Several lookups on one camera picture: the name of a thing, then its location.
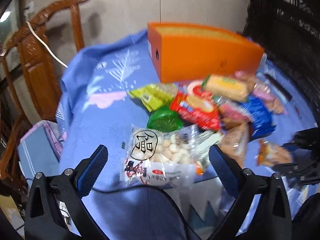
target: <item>screw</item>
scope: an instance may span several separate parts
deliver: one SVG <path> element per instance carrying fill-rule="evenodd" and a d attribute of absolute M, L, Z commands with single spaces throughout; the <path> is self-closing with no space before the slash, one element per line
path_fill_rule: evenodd
<path fill-rule="evenodd" d="M 39 179 L 39 178 L 41 178 L 42 177 L 42 172 L 38 172 L 37 174 L 36 174 L 36 179 Z"/>
<path fill-rule="evenodd" d="M 273 176 L 274 176 L 276 179 L 280 179 L 280 178 L 281 178 L 279 172 L 275 172 L 275 173 L 273 174 Z"/>
<path fill-rule="evenodd" d="M 247 176 L 251 175 L 252 174 L 252 170 L 248 169 L 248 168 L 245 168 L 243 169 L 243 173 Z"/>
<path fill-rule="evenodd" d="M 67 176 L 71 175 L 72 173 L 73 173 L 73 169 L 70 169 L 70 168 L 64 171 L 64 174 Z"/>

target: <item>blue gripper pad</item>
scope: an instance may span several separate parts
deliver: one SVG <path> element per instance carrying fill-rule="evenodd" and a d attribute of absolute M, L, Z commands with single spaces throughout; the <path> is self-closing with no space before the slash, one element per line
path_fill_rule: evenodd
<path fill-rule="evenodd" d="M 75 177 L 75 185 L 79 197 L 89 195 L 107 160 L 108 149 L 104 145 L 99 145 L 90 158 L 83 159 L 78 164 L 75 169 L 78 171 Z"/>
<path fill-rule="evenodd" d="M 239 180 L 230 168 L 230 166 L 227 164 L 225 160 L 226 158 L 228 158 L 227 161 L 229 162 L 229 164 L 234 165 L 232 162 L 234 161 L 236 166 L 239 167 L 236 161 L 225 155 L 217 145 L 213 145 L 210 147 L 209 160 L 212 167 L 216 171 L 219 179 L 221 180 L 224 188 L 226 189 L 226 192 L 230 196 L 237 198 L 239 195 Z"/>

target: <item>green snack bag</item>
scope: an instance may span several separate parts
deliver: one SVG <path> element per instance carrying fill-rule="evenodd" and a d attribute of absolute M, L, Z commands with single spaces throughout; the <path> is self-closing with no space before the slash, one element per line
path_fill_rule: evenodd
<path fill-rule="evenodd" d="M 139 98 L 149 112 L 161 106 L 168 105 L 178 92 L 175 84 L 149 84 L 144 87 L 128 91 L 131 98 Z"/>
<path fill-rule="evenodd" d="M 162 106 L 153 112 L 147 124 L 148 129 L 155 129 L 161 132 L 172 132 L 180 130 L 182 127 L 183 122 L 178 114 L 171 111 L 168 106 Z"/>

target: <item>snack bag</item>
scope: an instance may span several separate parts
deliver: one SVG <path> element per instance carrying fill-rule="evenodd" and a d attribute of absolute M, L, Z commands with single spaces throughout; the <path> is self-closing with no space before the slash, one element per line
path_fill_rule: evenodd
<path fill-rule="evenodd" d="M 274 114 L 284 114 L 285 109 L 278 98 L 270 91 L 270 88 L 259 80 L 255 75 L 248 74 L 244 71 L 236 71 L 236 78 L 245 81 L 248 88 L 252 88 L 252 94 L 260 98 L 265 103 L 266 108 Z"/>
<path fill-rule="evenodd" d="M 196 136 L 198 144 L 198 162 L 196 174 L 198 176 L 204 174 L 208 166 L 211 164 L 209 160 L 209 149 L 214 144 L 217 144 L 220 147 L 222 136 L 223 135 L 221 132 L 214 132 L 212 130 L 207 130 Z"/>
<path fill-rule="evenodd" d="M 248 141 L 249 127 L 244 123 L 227 131 L 222 138 L 220 149 L 243 168 Z"/>
<path fill-rule="evenodd" d="M 219 112 L 224 118 L 235 122 L 253 122 L 252 115 L 239 104 L 223 97 L 214 97 L 214 102 L 219 106 Z"/>
<path fill-rule="evenodd" d="M 287 149 L 263 139 L 260 139 L 259 143 L 257 165 L 272 167 L 276 164 L 292 162 L 290 152 Z"/>
<path fill-rule="evenodd" d="M 133 126 L 122 181 L 127 185 L 191 185 L 196 172 L 196 134 L 195 125 L 170 133 Z"/>
<path fill-rule="evenodd" d="M 272 123 L 272 116 L 261 99 L 249 95 L 248 102 L 239 104 L 253 117 L 251 139 L 262 137 L 276 129 L 276 126 Z"/>
<path fill-rule="evenodd" d="M 212 93 L 208 91 L 203 91 L 201 87 L 202 83 L 203 80 L 195 80 L 191 82 L 187 87 L 187 93 L 189 95 L 194 95 L 197 97 L 205 98 L 207 100 L 211 100 L 213 96 Z"/>
<path fill-rule="evenodd" d="M 193 95 L 185 95 L 178 91 L 170 105 L 170 109 L 176 111 L 183 119 L 196 123 L 204 130 L 220 129 L 218 109 L 209 100 Z"/>
<path fill-rule="evenodd" d="M 139 98 L 149 112 L 161 106 L 168 105 L 178 92 L 175 84 L 149 84 L 147 86 L 127 91 L 131 98 Z"/>
<path fill-rule="evenodd" d="M 237 127 L 237 126 L 239 126 L 239 125 L 241 125 L 243 123 L 247 123 L 244 120 L 234 120 L 234 119 L 231 119 L 231 118 L 228 118 L 228 117 L 222 118 L 221 122 L 223 123 L 224 128 L 226 130 L 230 130 L 231 128 L 235 128 L 235 127 Z"/>
<path fill-rule="evenodd" d="M 168 106 L 161 106 L 154 111 L 148 121 L 147 128 L 160 132 L 172 132 L 183 127 L 183 122 L 175 111 Z"/>
<path fill-rule="evenodd" d="M 218 75 L 208 76 L 202 83 L 202 89 L 215 96 L 223 96 L 237 102 L 244 102 L 249 94 L 246 83 Z"/>

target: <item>blue blanket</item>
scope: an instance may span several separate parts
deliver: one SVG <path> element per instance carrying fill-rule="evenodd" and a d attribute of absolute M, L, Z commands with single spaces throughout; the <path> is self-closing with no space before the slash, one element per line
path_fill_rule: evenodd
<path fill-rule="evenodd" d="M 263 72 L 276 78 L 294 98 L 286 102 L 278 91 L 272 89 L 288 112 L 273 116 L 277 127 L 268 137 L 281 145 L 290 141 L 296 131 L 314 127 L 315 120 L 303 97 L 271 62 L 259 70 L 258 76 L 262 79 Z M 61 133 L 67 139 L 60 172 L 76 167 L 82 159 L 90 157 L 98 145 L 107 146 L 108 162 L 94 185 L 96 190 L 83 198 L 83 202 L 110 239 L 185 239 L 186 233 L 177 212 L 162 194 L 150 189 L 110 194 L 98 192 L 123 187 L 119 177 L 121 159 L 125 157 L 122 142 L 128 140 L 131 124 L 145 127 L 148 122 L 149 113 L 138 101 L 128 98 L 125 91 L 154 82 L 159 79 L 148 53 L 146 31 L 129 35 L 114 44 L 82 49 L 62 77 L 63 94 L 56 116 Z M 256 166 L 257 152 L 258 141 L 250 142 L 244 166 L 256 174 L 270 176 L 273 173 L 270 168 Z M 225 195 L 221 187 L 218 195 L 212 193 L 215 188 L 199 194 L 199 190 L 207 188 L 206 181 L 211 185 L 216 183 L 218 187 L 216 177 L 214 169 L 209 167 L 203 176 L 196 178 L 199 183 L 187 197 L 187 205 L 191 203 L 188 208 L 181 198 L 168 191 L 176 203 L 180 201 L 178 207 L 191 227 L 199 229 L 199 234 L 203 228 L 214 230 L 233 202 L 227 196 L 221 198 Z M 288 183 L 285 178 L 284 181 L 294 215 L 303 201 L 314 194 L 316 187 L 297 187 L 294 182 Z M 246 230 L 257 202 L 258 198 L 252 203 L 240 232 Z M 198 239 L 193 232 L 190 234 L 192 239 Z"/>

